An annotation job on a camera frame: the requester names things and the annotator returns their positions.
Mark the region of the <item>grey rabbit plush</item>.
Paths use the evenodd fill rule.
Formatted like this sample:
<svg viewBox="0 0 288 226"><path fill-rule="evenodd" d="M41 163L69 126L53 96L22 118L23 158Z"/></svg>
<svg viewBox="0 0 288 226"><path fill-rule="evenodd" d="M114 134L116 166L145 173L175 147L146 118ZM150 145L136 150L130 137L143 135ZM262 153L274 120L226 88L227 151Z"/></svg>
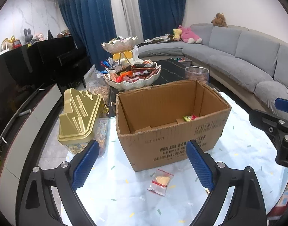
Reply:
<svg viewBox="0 0 288 226"><path fill-rule="evenodd" d="M31 29L28 28L24 28L23 30L23 33L24 33L24 41L26 44L30 43L33 39L33 35L31 34Z"/></svg>

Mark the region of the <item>two tier snack bowl stand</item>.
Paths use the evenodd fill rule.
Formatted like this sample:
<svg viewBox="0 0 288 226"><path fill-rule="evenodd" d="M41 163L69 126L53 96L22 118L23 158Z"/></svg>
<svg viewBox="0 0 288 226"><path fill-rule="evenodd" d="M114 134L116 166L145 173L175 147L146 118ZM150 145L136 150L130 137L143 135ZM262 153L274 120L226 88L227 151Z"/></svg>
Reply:
<svg viewBox="0 0 288 226"><path fill-rule="evenodd" d="M112 55L101 64L102 78L117 90L133 90L150 86L160 76L161 65L139 58L137 37L117 37L103 42L102 48Z"/></svg>

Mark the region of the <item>brown teddy bear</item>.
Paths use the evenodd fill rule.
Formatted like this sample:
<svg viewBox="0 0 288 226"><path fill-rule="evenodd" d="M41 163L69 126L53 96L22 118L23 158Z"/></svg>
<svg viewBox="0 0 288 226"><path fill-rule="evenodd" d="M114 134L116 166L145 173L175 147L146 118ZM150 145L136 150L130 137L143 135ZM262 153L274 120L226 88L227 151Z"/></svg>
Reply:
<svg viewBox="0 0 288 226"><path fill-rule="evenodd" d="M217 13L211 23L213 24L213 26L217 27L228 27L225 17L222 13Z"/></svg>

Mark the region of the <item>black piano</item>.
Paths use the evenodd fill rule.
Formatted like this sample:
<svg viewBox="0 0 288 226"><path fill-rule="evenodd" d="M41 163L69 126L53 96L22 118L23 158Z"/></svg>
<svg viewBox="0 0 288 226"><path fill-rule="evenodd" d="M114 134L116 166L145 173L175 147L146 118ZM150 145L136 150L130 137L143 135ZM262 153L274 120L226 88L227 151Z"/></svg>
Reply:
<svg viewBox="0 0 288 226"><path fill-rule="evenodd" d="M86 86L84 76L92 64L86 48L77 47L72 36L39 42L38 49L46 76L59 87Z"/></svg>

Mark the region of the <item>pink plush toy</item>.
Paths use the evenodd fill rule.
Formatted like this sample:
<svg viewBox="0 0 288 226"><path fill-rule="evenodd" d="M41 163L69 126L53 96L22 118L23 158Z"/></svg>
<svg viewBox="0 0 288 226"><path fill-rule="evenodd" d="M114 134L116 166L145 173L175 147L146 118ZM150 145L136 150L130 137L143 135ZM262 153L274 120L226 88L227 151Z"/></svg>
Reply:
<svg viewBox="0 0 288 226"><path fill-rule="evenodd" d="M190 43L190 44L193 44L193 43L200 44L203 41L203 39L197 34L195 34L189 27L179 26L178 29L182 31L181 40L183 42Z"/></svg>

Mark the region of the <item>grey storage bin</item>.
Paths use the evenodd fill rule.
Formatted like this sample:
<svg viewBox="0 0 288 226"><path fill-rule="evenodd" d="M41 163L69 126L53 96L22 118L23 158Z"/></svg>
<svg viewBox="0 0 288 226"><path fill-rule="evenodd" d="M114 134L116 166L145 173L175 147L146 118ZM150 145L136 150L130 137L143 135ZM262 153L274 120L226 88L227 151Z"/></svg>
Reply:
<svg viewBox="0 0 288 226"><path fill-rule="evenodd" d="M170 58L172 60L175 60L182 64L184 67L189 67L191 66L191 59L188 59L186 57L179 57L179 58Z"/></svg>

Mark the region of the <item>gold lid candy container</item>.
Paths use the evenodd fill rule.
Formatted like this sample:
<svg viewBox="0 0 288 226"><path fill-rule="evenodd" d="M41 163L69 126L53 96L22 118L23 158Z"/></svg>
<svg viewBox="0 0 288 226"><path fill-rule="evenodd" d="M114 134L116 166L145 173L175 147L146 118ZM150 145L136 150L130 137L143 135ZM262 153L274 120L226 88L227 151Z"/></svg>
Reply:
<svg viewBox="0 0 288 226"><path fill-rule="evenodd" d="M64 113L59 115L58 141L70 153L81 153L91 140L99 144L99 157L106 150L108 108L100 94L70 88L64 92Z"/></svg>

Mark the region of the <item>grey sectional sofa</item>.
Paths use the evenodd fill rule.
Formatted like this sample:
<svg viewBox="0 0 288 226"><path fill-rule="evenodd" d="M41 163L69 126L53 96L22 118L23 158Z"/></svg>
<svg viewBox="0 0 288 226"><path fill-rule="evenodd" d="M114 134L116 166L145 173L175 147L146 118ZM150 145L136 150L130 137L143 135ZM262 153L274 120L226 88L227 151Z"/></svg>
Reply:
<svg viewBox="0 0 288 226"><path fill-rule="evenodd" d="M246 27L215 27L192 24L202 38L200 44L165 42L138 47L142 59L184 56L191 65L207 68L209 74L252 109L273 113L275 99L288 99L288 44L273 36Z"/></svg>

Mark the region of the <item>bag of nuts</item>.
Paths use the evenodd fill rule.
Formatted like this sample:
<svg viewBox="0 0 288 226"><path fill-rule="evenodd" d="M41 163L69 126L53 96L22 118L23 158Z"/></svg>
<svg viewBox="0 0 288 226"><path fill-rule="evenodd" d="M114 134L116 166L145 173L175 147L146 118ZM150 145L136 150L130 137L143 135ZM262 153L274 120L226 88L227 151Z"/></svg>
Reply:
<svg viewBox="0 0 288 226"><path fill-rule="evenodd" d="M104 103L107 105L109 101L110 86L95 86L92 89L92 93L95 95L101 95Z"/></svg>

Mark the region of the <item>tv console cabinet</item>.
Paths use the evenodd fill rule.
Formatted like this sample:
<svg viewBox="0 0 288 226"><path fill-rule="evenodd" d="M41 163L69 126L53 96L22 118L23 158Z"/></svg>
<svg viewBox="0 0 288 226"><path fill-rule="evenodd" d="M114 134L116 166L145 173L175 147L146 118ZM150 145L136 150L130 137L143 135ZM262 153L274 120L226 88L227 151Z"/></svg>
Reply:
<svg viewBox="0 0 288 226"><path fill-rule="evenodd" d="M31 108L31 112L24 116L23 124L10 142L0 172L0 211L10 225L16 225L17 190L27 155L44 121L61 98L56 84L41 93L43 97Z"/></svg>

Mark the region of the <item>clear jar of nuts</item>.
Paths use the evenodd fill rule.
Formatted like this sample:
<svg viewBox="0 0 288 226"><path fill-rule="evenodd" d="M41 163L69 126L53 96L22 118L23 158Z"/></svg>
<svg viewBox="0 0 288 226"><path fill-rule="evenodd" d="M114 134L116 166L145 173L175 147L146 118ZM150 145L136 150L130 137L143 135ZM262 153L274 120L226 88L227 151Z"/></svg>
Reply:
<svg viewBox="0 0 288 226"><path fill-rule="evenodd" d="M185 68L185 78L207 84L209 82L209 70L199 66L189 66Z"/></svg>

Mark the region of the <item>small green candy packet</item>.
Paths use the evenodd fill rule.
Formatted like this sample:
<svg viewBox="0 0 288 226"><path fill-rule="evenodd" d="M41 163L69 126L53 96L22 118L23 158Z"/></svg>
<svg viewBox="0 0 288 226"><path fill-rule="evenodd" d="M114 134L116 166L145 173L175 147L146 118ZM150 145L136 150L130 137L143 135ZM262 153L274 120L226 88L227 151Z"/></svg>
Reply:
<svg viewBox="0 0 288 226"><path fill-rule="evenodd" d="M192 115L190 115L190 116L184 116L183 119L184 119L185 121L191 121L191 120L193 120L193 116L192 116Z"/></svg>

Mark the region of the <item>black television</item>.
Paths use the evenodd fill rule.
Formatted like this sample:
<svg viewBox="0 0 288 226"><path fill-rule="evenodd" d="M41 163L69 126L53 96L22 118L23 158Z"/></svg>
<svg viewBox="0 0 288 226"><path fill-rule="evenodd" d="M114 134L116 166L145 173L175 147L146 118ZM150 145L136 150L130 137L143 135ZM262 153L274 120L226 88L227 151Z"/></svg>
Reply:
<svg viewBox="0 0 288 226"><path fill-rule="evenodd" d="M30 61L27 46L0 55L0 135L24 101L43 84L41 65Z"/></svg>

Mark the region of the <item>yellow plush toy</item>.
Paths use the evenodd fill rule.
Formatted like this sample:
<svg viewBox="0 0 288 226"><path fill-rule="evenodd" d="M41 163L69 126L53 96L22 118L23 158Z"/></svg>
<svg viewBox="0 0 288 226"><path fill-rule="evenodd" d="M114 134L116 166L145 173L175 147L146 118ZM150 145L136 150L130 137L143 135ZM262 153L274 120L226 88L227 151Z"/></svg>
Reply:
<svg viewBox="0 0 288 226"><path fill-rule="evenodd" d="M179 28L173 29L173 41L180 41L182 30Z"/></svg>

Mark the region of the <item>orange snack packet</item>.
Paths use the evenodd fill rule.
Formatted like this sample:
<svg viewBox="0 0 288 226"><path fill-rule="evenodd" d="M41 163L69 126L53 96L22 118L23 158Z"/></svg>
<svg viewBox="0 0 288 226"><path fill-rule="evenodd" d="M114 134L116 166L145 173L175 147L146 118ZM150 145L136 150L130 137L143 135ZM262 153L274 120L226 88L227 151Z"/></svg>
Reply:
<svg viewBox="0 0 288 226"><path fill-rule="evenodd" d="M197 117L196 117L196 115L194 115L194 114L191 116L191 120L195 120L196 118L197 118Z"/></svg>

